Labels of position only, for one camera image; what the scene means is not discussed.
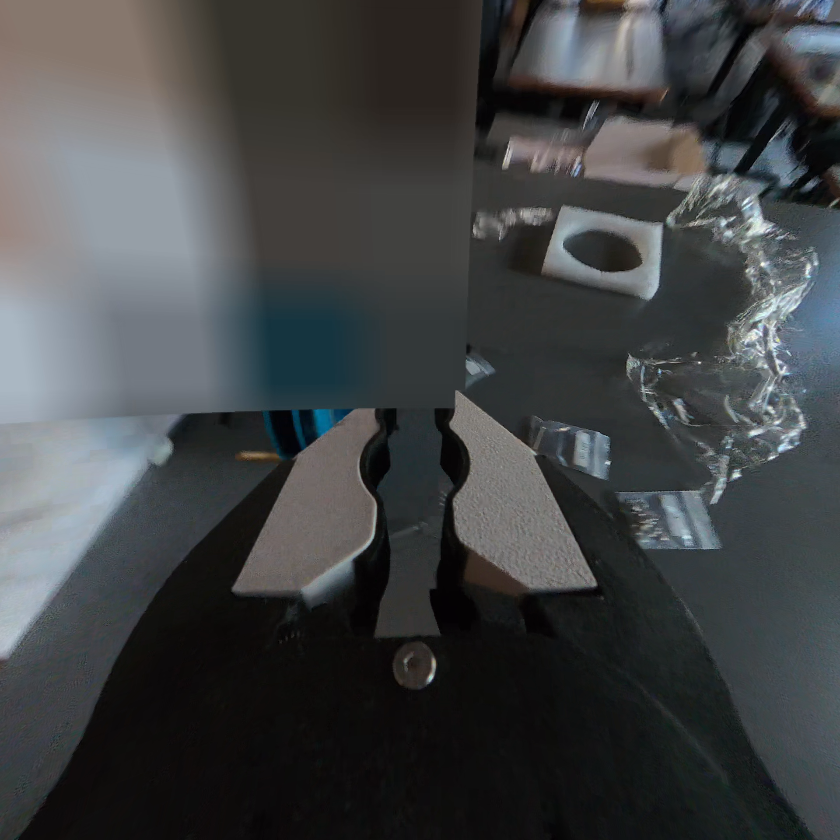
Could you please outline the shiny clear plastic packet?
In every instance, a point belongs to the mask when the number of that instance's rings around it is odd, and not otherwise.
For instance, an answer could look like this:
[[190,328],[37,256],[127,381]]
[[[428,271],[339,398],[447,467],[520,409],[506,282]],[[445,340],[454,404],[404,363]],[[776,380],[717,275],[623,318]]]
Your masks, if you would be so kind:
[[534,174],[583,176],[585,173],[585,134],[578,129],[511,133],[501,157],[501,169],[526,170]]

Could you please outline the black chair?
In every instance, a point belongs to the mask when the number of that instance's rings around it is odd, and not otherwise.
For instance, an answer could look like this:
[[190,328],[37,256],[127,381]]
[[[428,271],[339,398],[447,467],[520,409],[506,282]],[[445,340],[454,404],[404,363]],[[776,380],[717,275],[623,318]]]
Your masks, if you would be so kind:
[[675,115],[714,172],[838,201],[838,2],[664,2]]

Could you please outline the background table with white top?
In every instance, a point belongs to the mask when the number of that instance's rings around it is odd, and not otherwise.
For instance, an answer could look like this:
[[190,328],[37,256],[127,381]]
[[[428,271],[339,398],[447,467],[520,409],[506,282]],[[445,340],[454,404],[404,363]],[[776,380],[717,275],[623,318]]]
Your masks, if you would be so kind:
[[665,24],[655,3],[540,2],[513,39],[501,80],[557,98],[656,104],[669,89]]

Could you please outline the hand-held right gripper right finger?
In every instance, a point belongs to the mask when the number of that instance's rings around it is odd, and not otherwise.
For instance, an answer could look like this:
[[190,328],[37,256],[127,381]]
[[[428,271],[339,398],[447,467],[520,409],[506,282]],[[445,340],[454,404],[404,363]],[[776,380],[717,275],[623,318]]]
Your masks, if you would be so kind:
[[437,409],[444,500],[429,593],[443,634],[525,634],[545,599],[598,594],[533,450],[464,393]]

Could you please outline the white foam block with hole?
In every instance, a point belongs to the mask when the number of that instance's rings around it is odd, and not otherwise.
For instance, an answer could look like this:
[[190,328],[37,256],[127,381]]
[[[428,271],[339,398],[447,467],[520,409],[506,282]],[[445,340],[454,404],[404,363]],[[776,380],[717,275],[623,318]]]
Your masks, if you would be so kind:
[[540,274],[650,301],[660,285],[664,231],[662,223],[563,205]]

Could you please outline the crumpled clear plastic wrap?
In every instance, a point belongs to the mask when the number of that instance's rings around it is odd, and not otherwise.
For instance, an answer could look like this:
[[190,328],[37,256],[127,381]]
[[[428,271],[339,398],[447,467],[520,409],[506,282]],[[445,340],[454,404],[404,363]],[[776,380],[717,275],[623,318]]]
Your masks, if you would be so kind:
[[807,421],[781,333],[811,291],[819,259],[763,215],[759,188],[737,175],[698,176],[666,225],[704,230],[712,244],[738,252],[748,292],[710,351],[671,359],[648,351],[626,361],[644,404],[708,472],[699,493],[710,506],[745,471],[802,441]]

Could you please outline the open cardboard box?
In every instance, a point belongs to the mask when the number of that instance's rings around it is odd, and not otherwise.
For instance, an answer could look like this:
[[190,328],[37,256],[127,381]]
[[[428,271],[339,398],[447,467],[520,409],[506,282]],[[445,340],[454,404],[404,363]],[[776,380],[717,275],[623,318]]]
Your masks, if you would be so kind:
[[584,178],[688,191],[707,173],[700,135],[693,125],[607,120],[587,147]]

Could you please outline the white sheet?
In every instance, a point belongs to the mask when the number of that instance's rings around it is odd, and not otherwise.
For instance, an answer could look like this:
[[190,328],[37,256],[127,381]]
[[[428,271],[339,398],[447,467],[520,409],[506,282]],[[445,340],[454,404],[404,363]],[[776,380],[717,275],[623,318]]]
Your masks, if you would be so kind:
[[172,456],[183,415],[1,426],[1,659],[144,474]]

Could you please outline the blue object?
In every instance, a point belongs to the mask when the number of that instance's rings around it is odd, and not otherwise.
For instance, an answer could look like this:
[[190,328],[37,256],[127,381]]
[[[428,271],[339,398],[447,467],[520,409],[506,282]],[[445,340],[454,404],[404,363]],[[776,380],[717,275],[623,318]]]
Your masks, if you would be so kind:
[[297,457],[352,412],[348,408],[264,411],[262,417],[280,460]]

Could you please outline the crumpled clear plastic bag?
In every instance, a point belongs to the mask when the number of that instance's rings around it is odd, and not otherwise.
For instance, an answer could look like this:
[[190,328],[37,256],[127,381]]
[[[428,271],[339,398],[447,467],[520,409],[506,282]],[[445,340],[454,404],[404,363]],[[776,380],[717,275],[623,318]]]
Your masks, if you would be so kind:
[[477,240],[503,240],[517,227],[541,227],[551,223],[557,211],[544,206],[507,207],[495,211],[482,209],[476,212],[471,236]]

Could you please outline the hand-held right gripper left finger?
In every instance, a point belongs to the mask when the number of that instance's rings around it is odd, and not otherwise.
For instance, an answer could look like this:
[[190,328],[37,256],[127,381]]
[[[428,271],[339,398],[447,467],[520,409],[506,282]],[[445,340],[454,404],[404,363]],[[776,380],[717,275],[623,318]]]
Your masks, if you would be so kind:
[[357,634],[375,631],[391,567],[378,488],[395,428],[394,409],[355,409],[295,458],[234,595],[338,606]]

